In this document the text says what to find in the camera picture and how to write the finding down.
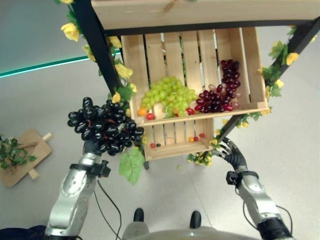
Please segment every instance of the black cable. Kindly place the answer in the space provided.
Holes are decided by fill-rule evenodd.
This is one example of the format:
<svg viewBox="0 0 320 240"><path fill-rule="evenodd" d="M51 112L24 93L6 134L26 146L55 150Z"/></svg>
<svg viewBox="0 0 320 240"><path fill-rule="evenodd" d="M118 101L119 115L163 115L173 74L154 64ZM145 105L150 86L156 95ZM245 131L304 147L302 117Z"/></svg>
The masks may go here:
<svg viewBox="0 0 320 240"><path fill-rule="evenodd" d="M120 226L119 226L118 232L116 233L115 240L117 240L117 239L122 240L122 239L119 237L119 232L120 232L120 229L121 229L121 226L122 226L122 216L121 216L121 212L120 212L119 208L117 207L117 205L114 203L114 201L111 199L111 197L109 197L109 195L108 195L108 193L105 191L105 189L101 186L101 183L100 183L99 179L97 180L97 182L98 182L99 187L100 187L101 190L103 191L103 193L107 196L107 198L110 200L110 202L114 205L114 207L116 208L116 210L117 210L118 213L119 213Z"/></svg>
<svg viewBox="0 0 320 240"><path fill-rule="evenodd" d="M94 193L94 197L95 197L96 204L98 205L98 208L99 208L99 210L100 210L100 213L101 213L104 221L105 221L106 224L109 226L109 228L111 229L111 231L112 231L115 235L117 235L117 233L115 232L115 230L111 227L110 223L109 223L108 220L106 219L104 213L102 212L102 209L101 209L101 207L100 207L100 204L99 204L99 201L98 201L98 198L97 198L97 195L96 195L96 191L93 191L93 193Z"/></svg>
<svg viewBox="0 0 320 240"><path fill-rule="evenodd" d="M246 212L245 212L245 201L243 201L242 211L243 211L243 216L244 216L245 220L246 220L255 230L258 230L258 228L256 228L256 226L253 225L253 224L249 221L249 219L247 218L247 216L246 216Z"/></svg>
<svg viewBox="0 0 320 240"><path fill-rule="evenodd" d="M234 188L235 194L237 194L238 196L240 196L239 192L237 192L237 188Z"/></svg>
<svg viewBox="0 0 320 240"><path fill-rule="evenodd" d="M289 216L289 218L290 218L290 234L292 235L292 231L293 231L294 224L293 224L293 221L292 221L292 217L291 217L290 212L289 212L287 209L285 209L284 207L282 207L282 206L276 205L276 207L277 207L277 208L280 208L280 209L282 209L282 210L284 210L284 211L286 211L286 213L288 214L288 216Z"/></svg>

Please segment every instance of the black metal frame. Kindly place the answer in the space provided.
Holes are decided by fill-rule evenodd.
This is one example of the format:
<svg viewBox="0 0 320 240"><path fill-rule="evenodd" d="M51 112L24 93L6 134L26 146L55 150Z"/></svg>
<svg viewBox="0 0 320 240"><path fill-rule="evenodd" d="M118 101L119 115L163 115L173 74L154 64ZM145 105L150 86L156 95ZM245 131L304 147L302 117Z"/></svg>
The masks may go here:
<svg viewBox="0 0 320 240"><path fill-rule="evenodd" d="M91 6L91 0L77 0L72 4L72 7L82 33L86 38L93 55L95 56L96 63L98 64L111 93L114 93L114 88L121 86L121 82L113 64L110 46L105 40L107 35L123 36L205 29L297 25L297 28L288 43L288 53L300 54L308 45L313 36L316 35L316 33L320 30L320 17L314 20L257 20L134 27L124 29L103 29L94 9ZM281 59L277 58L273 65L279 64L280 61ZM280 68L280 75L282 75L287 68L287 65L282 66ZM227 124L221 129L219 136L220 140L226 137L243 117L244 114L232 116Z"/></svg>

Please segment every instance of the teal stripe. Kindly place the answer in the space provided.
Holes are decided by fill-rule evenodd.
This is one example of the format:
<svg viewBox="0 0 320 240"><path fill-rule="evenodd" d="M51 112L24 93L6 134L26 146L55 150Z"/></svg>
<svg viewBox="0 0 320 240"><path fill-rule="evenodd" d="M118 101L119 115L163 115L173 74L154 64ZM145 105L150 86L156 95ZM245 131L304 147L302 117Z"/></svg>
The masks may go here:
<svg viewBox="0 0 320 240"><path fill-rule="evenodd" d="M117 50L115 54L116 55L120 54L120 51ZM43 64L39 64L39 65L19 68L19 69L12 70L12 71L5 71L5 72L0 73L0 79L1 78L5 78L5 77L9 77L9 76L12 76L12 75L16 75L16 74L27 73L27 72L40 70L40 69L45 69L45 68L49 68L49 67L53 67L53 66L59 66L59 65L63 65L63 64L69 64L69 63L85 61L85 60L88 60L88 59L89 58L87 56L77 56L77 57L68 58L68 59L64 59L64 60L52 61L52 62L43 63Z"/></svg>

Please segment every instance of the red grape bunch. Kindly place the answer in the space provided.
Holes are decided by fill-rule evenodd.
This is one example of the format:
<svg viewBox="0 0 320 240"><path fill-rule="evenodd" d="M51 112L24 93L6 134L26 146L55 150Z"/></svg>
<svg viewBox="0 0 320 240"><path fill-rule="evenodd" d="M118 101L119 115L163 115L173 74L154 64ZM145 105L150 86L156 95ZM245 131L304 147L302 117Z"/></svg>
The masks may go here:
<svg viewBox="0 0 320 240"><path fill-rule="evenodd" d="M239 62L232 59L228 61L222 60L220 65L223 70L221 84L217 87L210 84L209 91L204 90L200 93L194 110L205 114L222 113L239 107L236 99L241 97L240 93L236 93L237 88L240 86L240 82L238 81L240 74L237 72Z"/></svg>
<svg viewBox="0 0 320 240"><path fill-rule="evenodd" d="M103 106L93 105L92 99L85 97L82 108L69 113L67 124L81 134L82 140L93 140L100 152L115 156L124 147L141 144L144 134L144 129L137 127L122 107L122 102L112 103L110 99Z"/></svg>

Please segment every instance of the wooden cutting board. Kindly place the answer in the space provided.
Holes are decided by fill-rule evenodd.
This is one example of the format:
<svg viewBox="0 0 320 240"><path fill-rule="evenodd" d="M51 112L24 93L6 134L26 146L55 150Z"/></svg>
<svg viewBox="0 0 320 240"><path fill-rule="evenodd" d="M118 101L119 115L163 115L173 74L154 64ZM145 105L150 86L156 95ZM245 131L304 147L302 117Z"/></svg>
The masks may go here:
<svg viewBox="0 0 320 240"><path fill-rule="evenodd" d="M31 144L37 142L38 144L34 147L26 148L28 155L33 155L36 157L34 161L27 161L26 164L17 166L16 171L11 170L4 171L0 169L0 178L6 187L12 187L18 181L20 181L30 170L32 170L36 165L38 165L45 157L47 157L52 149L46 143L46 141L34 130L33 128L25 131L21 136L17 138L18 143L22 145Z"/></svg>

